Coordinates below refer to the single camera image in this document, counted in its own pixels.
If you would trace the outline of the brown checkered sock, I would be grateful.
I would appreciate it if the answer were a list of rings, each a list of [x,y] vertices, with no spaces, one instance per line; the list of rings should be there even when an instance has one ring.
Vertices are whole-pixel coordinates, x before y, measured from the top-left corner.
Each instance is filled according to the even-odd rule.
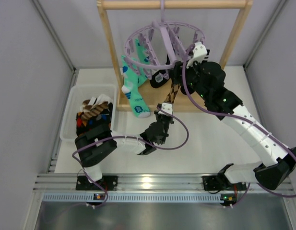
[[[171,82],[170,91],[166,96],[165,103],[171,103],[171,104],[174,103],[180,87],[181,87],[180,84],[174,84],[173,82]]]

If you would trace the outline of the black sock with blue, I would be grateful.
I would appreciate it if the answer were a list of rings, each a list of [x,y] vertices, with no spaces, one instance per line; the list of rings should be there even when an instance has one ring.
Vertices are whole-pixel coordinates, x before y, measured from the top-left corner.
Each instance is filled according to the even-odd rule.
[[[169,72],[167,69],[160,69],[152,75],[150,85],[157,89],[165,85],[170,79]]]

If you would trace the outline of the lilac round clip hanger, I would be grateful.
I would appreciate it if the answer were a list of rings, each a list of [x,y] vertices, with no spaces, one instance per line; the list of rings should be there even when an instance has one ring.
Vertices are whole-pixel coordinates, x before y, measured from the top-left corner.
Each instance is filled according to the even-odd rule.
[[[187,54],[187,43],[183,34],[193,32],[191,44],[205,42],[205,35],[198,27],[177,21],[165,19],[165,10],[160,15],[160,21],[152,21],[132,33],[124,44],[124,60],[134,72],[140,74],[140,68],[151,80],[152,75],[160,69],[171,70],[175,63],[181,61]],[[135,40],[144,46],[149,64],[140,63],[137,56]]]

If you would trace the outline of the green sock with chevrons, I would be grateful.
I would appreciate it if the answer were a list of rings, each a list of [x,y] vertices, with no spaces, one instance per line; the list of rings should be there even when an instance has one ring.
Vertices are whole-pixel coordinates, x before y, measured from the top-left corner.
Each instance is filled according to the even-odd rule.
[[[127,97],[134,115],[137,118],[147,118],[150,116],[151,112],[142,95],[139,93],[139,87],[146,82],[147,77],[142,70],[140,70],[140,74],[134,72],[125,62],[124,58],[125,56],[122,55],[121,63],[124,84],[121,91]]]

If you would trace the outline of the green sock with white patches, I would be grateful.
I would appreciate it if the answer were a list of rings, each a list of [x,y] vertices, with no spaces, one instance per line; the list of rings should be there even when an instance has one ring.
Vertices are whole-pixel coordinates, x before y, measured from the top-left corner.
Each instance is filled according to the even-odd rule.
[[[149,64],[149,59],[147,58],[147,54],[145,52],[144,46],[142,46],[138,39],[135,40],[136,51],[138,56],[138,61],[143,64]],[[143,71],[143,68],[140,68],[141,74],[138,76],[138,87],[142,86],[147,80],[146,74]]]

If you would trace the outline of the brown striped sock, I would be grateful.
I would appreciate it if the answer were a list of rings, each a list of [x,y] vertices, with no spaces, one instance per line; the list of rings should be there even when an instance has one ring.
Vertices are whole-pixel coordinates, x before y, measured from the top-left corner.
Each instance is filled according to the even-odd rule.
[[[94,105],[85,105],[83,107],[83,112],[80,113],[79,117],[82,120],[89,120],[92,117],[100,115],[106,109],[108,109],[108,102],[103,102],[101,104]]]

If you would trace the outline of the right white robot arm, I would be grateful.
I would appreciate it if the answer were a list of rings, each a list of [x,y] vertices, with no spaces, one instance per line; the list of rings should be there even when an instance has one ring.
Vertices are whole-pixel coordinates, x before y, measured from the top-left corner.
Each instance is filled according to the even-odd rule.
[[[227,164],[218,173],[224,182],[258,183],[274,191],[295,169],[296,147],[289,148],[276,139],[252,116],[242,100],[225,87],[226,73],[218,63],[195,61],[184,68],[178,61],[170,76],[187,95],[196,92],[204,100],[203,111],[231,127],[260,158],[257,163]]]

